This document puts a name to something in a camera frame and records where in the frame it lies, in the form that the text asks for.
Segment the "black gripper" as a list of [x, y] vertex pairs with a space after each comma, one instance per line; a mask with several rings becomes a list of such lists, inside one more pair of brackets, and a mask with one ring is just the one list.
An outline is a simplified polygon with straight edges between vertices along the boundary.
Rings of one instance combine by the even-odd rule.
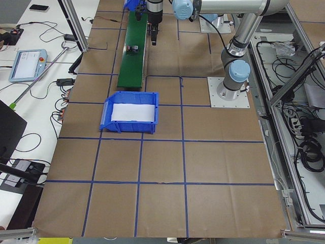
[[163, 0], [139, 1], [135, 10], [137, 21], [141, 20], [143, 13], [148, 15], [148, 22], [151, 24], [151, 43], [155, 46], [158, 34], [158, 24], [161, 23], [163, 19]]

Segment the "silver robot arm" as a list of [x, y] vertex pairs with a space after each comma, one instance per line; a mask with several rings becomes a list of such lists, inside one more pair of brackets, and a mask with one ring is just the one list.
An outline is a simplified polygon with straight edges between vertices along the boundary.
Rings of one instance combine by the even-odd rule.
[[172, 1], [174, 16], [179, 20], [196, 20], [203, 14], [243, 14], [239, 27], [228, 47], [224, 47], [221, 60], [225, 69], [223, 82], [217, 87], [217, 94], [226, 101], [238, 98], [241, 87], [249, 77], [250, 65], [242, 59], [249, 41], [263, 16], [282, 10], [287, 1]]
[[223, 26], [224, 24], [224, 15], [218, 15], [218, 14], [202, 14], [203, 17], [205, 17], [208, 21], [210, 21], [214, 26], [217, 28]]

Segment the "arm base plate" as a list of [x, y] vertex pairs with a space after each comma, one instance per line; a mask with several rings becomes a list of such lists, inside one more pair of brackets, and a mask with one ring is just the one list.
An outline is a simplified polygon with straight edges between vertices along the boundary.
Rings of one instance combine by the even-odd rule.
[[[231, 25], [233, 25], [233, 22], [228, 19], [227, 15], [202, 14], [202, 16], [209, 20], [221, 34], [230, 34], [232, 32]], [[217, 33], [212, 25], [200, 17], [200, 28], [202, 33]]]
[[223, 77], [207, 77], [211, 107], [249, 109], [245, 86], [242, 85], [238, 91], [231, 91], [224, 86], [223, 80]]

